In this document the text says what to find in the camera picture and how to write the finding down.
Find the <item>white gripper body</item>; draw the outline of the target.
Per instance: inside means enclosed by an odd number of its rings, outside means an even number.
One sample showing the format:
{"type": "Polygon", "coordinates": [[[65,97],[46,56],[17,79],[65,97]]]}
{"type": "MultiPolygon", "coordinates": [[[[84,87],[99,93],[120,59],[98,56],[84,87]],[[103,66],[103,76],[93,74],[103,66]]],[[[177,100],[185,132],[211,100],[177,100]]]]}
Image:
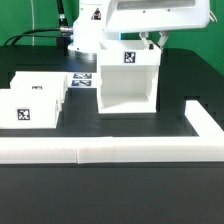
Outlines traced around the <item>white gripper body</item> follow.
{"type": "Polygon", "coordinates": [[[209,23],[209,0],[105,0],[106,32],[136,33],[204,28],[209,23]]]}

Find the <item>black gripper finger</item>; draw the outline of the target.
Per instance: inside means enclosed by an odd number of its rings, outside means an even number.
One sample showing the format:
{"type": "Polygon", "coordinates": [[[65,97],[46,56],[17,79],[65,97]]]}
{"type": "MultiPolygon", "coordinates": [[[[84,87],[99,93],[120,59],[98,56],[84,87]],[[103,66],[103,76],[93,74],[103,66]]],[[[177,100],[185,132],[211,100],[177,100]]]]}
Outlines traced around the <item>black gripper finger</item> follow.
{"type": "Polygon", "coordinates": [[[164,49],[164,45],[167,42],[168,38],[169,38],[169,32],[168,31],[161,31],[160,32],[160,38],[159,38],[159,41],[158,41],[158,46],[159,46],[160,50],[164,49]]]}
{"type": "Polygon", "coordinates": [[[139,37],[140,39],[142,40],[143,44],[144,44],[144,47],[147,49],[147,50],[153,50],[154,49],[154,45],[152,42],[149,42],[147,40],[148,38],[148,33],[147,32],[140,32],[139,33],[139,37]]]}

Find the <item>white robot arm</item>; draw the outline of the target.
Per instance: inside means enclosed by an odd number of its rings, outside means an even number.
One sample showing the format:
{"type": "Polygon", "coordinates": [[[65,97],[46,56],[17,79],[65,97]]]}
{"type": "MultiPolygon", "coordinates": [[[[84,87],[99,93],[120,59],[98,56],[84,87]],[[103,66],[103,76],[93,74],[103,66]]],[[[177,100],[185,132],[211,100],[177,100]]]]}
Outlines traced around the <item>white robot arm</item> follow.
{"type": "Polygon", "coordinates": [[[151,32],[160,33],[162,48],[170,31],[204,28],[210,18],[210,0],[79,0],[68,49],[95,60],[100,40],[119,40],[127,33],[143,38],[151,32]]]}

